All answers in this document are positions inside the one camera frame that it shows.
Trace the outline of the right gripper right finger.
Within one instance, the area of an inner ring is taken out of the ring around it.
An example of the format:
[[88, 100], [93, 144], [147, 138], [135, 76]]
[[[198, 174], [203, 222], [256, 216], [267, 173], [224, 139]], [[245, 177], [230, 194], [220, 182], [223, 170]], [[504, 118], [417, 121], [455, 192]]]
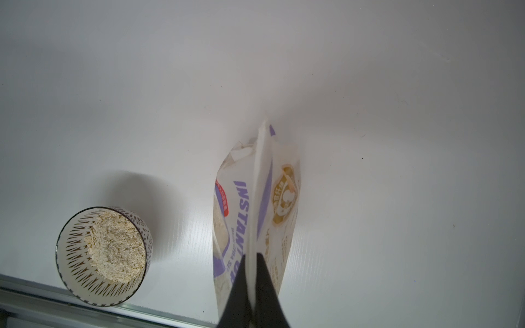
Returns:
[[257, 254], [255, 325], [257, 328], [290, 328], [262, 254]]

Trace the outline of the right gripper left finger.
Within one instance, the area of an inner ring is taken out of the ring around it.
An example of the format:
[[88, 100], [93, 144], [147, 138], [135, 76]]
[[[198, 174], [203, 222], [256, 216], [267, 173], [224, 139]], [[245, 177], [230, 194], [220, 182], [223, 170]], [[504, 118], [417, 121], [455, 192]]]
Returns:
[[252, 308], [247, 294], [245, 262], [243, 256], [226, 307], [216, 328], [249, 328], [251, 325]]

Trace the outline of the white oats bag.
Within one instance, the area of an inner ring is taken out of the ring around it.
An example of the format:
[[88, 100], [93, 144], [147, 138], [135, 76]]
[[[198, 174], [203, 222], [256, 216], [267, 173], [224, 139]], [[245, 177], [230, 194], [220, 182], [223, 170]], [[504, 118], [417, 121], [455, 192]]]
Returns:
[[238, 143], [215, 179], [213, 282], [223, 314], [242, 257], [254, 250], [265, 259], [276, 291], [282, 285], [298, 216], [301, 171], [297, 146], [280, 143], [271, 124]]

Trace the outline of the patterned white breakfast bowl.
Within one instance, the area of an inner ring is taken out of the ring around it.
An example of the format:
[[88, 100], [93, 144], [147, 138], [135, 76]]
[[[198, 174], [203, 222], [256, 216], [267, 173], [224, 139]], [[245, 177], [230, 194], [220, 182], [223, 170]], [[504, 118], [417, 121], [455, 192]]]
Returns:
[[[146, 249], [146, 266], [129, 283], [113, 283], [92, 266], [84, 239], [96, 216], [111, 210], [126, 217], [138, 230]], [[62, 228], [56, 245], [57, 270], [64, 285], [80, 300], [101, 307], [114, 306], [132, 297], [144, 281], [153, 255], [153, 238], [145, 222], [135, 213], [119, 207], [95, 206], [75, 214]]]

